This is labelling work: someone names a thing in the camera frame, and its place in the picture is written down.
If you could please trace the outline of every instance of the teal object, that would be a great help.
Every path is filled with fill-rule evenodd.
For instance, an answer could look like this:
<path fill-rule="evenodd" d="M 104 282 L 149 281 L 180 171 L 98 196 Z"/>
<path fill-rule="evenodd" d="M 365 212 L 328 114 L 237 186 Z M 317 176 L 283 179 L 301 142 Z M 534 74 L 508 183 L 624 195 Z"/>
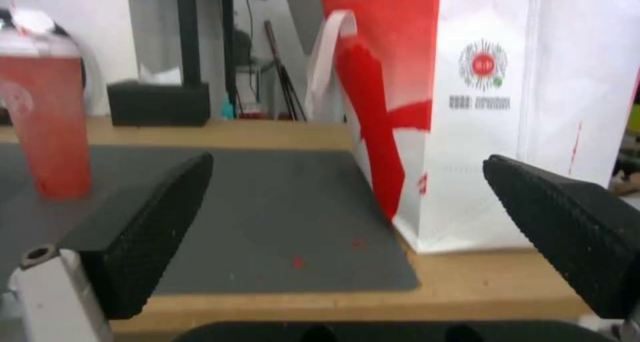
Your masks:
<path fill-rule="evenodd" d="M 227 121 L 234 120 L 234 107 L 231 105 L 229 95 L 224 97 L 224 104 L 222 105 L 222 118 Z"/>

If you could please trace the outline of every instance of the cable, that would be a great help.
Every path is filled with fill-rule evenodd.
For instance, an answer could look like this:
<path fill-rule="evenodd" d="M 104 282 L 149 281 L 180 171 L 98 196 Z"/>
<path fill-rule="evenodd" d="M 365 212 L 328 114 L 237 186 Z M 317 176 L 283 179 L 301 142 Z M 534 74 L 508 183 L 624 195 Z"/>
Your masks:
<path fill-rule="evenodd" d="M 249 0 L 246 0 L 246 8 L 249 11 L 249 25 L 251 26 L 249 27 L 249 88 L 251 89 L 253 97 L 255 98 L 255 101 L 257 103 L 259 101 L 258 93 L 256 93 L 256 90 L 254 89 L 254 80 L 251 77 L 251 75 L 253 75 L 251 49 L 254 47 L 254 12 L 251 10 L 251 4 Z"/>

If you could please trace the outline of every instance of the wooden table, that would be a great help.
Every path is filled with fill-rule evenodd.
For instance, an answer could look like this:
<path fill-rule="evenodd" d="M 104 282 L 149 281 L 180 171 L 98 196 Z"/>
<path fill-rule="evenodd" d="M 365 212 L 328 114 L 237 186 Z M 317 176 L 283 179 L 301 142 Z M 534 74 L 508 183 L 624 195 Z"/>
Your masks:
<path fill-rule="evenodd" d="M 344 126 L 238 121 L 205 128 L 130 128 L 89 122 L 92 144 L 350 150 Z M 16 141 L 0 128 L 0 141 Z M 407 252 L 420 287 L 412 292 L 153 297 L 118 333 L 178 333 L 214 321 L 575 319 L 590 312 L 537 253 L 443 256 Z"/>

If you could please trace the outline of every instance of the black pole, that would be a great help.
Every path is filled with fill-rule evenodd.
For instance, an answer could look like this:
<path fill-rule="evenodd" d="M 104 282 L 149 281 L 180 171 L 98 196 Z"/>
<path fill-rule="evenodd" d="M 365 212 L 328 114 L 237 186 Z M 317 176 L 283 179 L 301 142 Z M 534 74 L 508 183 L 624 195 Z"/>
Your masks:
<path fill-rule="evenodd" d="M 196 0 L 178 0 L 178 22 L 180 23 L 183 85 L 199 86 L 202 84 L 202 78 Z"/>
<path fill-rule="evenodd" d="M 233 106 L 233 116 L 238 105 L 236 66 L 234 66 L 234 0 L 222 0 L 222 36 L 224 38 L 224 81 L 226 93 Z"/>

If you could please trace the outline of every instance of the screw hole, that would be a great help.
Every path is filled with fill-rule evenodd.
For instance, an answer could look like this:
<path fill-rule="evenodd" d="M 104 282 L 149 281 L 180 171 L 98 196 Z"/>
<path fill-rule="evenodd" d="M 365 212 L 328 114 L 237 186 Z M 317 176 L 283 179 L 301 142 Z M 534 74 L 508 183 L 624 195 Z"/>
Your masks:
<path fill-rule="evenodd" d="M 32 260 L 39 259 L 39 258 L 42 258 L 48 252 L 49 252 L 49 249 L 47 247 L 40 247 L 36 250 L 30 251 L 27 254 L 27 258 Z"/>

